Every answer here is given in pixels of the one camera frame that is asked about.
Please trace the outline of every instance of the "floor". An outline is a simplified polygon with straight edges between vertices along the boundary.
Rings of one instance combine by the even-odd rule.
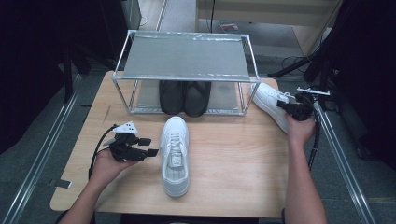
[[[143,15],[140,29],[160,31],[191,31],[192,1],[140,0]],[[200,20],[199,32],[208,32],[210,21]],[[213,22],[213,31],[222,33],[219,22]],[[249,34],[253,43],[256,63],[262,77],[281,70],[303,55],[289,26],[235,22],[240,33]],[[94,96],[108,70],[91,60],[89,75],[75,71],[76,95],[68,105],[63,105],[64,90],[56,94],[45,110],[34,121],[21,141],[0,155],[0,219],[3,223],[53,223],[61,214],[50,209],[50,199],[55,191],[54,182],[60,178],[68,156],[78,138],[84,119]],[[303,80],[304,67],[277,78],[279,89],[290,93],[297,87],[312,83]],[[67,115],[64,120],[59,117]],[[396,173],[382,161],[364,161],[358,157],[356,146],[336,112],[328,112],[332,128],[343,149],[374,221],[361,220],[351,199],[347,178],[340,172],[331,142],[322,132],[312,176],[324,202],[329,223],[393,223],[396,219]],[[62,130],[55,132],[59,124]],[[55,133],[51,139],[47,136]],[[42,170],[34,165],[41,161]],[[27,176],[36,175],[37,181],[26,183]],[[13,204],[18,196],[21,204]],[[99,213],[97,223],[119,223],[119,214]],[[279,223],[279,219],[261,218],[260,223]]]

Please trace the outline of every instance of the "table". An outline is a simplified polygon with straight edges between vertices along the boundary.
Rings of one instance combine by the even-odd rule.
[[[218,0],[214,20],[292,25],[303,54],[312,53],[342,0]],[[196,0],[198,19],[211,19],[213,1]]]
[[[151,138],[150,147],[159,147],[163,125],[171,116],[128,114],[111,80],[112,73],[106,73],[64,169],[62,179],[71,181],[72,186],[55,190],[50,202],[53,210],[70,208],[81,193],[88,182],[92,153],[102,134],[113,124],[132,120],[139,131],[137,136]],[[273,79],[263,81],[277,88]],[[120,87],[131,90],[131,82],[121,82]],[[96,211],[280,217],[286,196],[288,148],[287,136],[274,120],[254,104],[244,117],[180,116],[190,130],[191,183],[187,194],[171,198],[165,193],[159,154],[121,173],[102,193]],[[108,134],[105,141],[113,136]]]

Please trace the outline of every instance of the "glass shelf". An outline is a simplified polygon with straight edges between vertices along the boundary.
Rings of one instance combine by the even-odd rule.
[[[246,54],[253,59],[250,73]],[[251,100],[245,105],[241,83],[261,82],[248,35],[136,30],[128,31],[112,79],[131,114],[162,113],[158,80],[179,80],[212,82],[206,114],[245,115]],[[122,80],[134,80],[132,92],[122,91]]]

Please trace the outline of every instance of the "white sneaker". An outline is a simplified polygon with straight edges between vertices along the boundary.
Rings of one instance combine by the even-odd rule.
[[[172,117],[163,126],[162,153],[163,186],[172,197],[182,196],[189,189],[189,129],[181,117]]]
[[[256,84],[250,87],[250,96],[253,93]],[[285,110],[276,105],[277,101],[283,101],[286,104],[289,102],[289,93],[277,91],[266,83],[261,83],[253,97],[253,102],[263,111],[267,112],[282,129],[283,132],[288,132],[288,122],[285,119]]]

